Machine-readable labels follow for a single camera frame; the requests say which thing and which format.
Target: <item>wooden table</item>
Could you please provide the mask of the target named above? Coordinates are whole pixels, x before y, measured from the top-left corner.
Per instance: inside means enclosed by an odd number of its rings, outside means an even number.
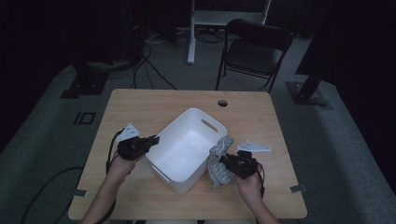
[[[218,100],[226,100],[221,107]],[[199,108],[224,125],[234,138],[228,152],[247,140],[269,146],[271,152],[255,152],[253,157],[265,170],[263,200],[277,218],[302,218],[306,208],[291,165],[271,97],[251,91],[152,91],[114,90],[93,142],[78,189],[85,197],[75,196],[69,217],[82,219],[106,176],[105,163],[114,134],[132,123],[141,137],[162,131],[189,108]],[[253,218],[240,198],[236,185],[210,191],[213,182],[205,173],[185,194],[176,194],[150,169],[149,160],[140,161],[121,186],[114,219],[244,219]]]

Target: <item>basket handle hole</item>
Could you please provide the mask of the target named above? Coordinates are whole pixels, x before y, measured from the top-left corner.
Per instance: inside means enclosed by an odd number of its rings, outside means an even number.
[[[213,126],[211,123],[207,122],[206,120],[201,119],[201,122],[202,122],[204,125],[206,125],[207,127],[209,127],[211,130],[215,131],[215,133],[218,133],[218,132],[219,132],[219,130],[218,130],[215,126]]]

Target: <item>table hole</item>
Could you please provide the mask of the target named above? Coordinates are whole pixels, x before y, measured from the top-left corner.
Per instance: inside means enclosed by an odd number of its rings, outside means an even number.
[[[219,100],[218,105],[221,107],[226,107],[228,105],[228,102],[226,100]]]

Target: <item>small white part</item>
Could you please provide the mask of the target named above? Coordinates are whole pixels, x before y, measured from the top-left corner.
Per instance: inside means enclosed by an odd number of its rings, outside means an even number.
[[[249,151],[249,152],[271,151],[270,147],[251,143],[249,141],[246,141],[246,143],[238,146],[237,148],[238,148],[238,150]]]
[[[117,137],[117,142],[139,136],[139,134],[140,132],[134,127],[134,125],[129,123],[122,133],[120,133],[120,135]]]

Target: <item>white object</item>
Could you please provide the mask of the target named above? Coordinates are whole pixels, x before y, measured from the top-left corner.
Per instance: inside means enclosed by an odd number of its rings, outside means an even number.
[[[146,157],[154,172],[176,193],[187,192],[207,169],[210,148],[227,135],[223,125],[190,108],[169,124]]]
[[[117,137],[117,142],[139,136],[139,134],[140,132],[134,127],[134,125],[129,123],[122,133],[120,133],[120,135]]]
[[[249,151],[249,152],[258,152],[258,151],[271,151],[270,147],[262,146],[256,143],[252,143],[246,141],[246,143],[237,147],[238,150]]]

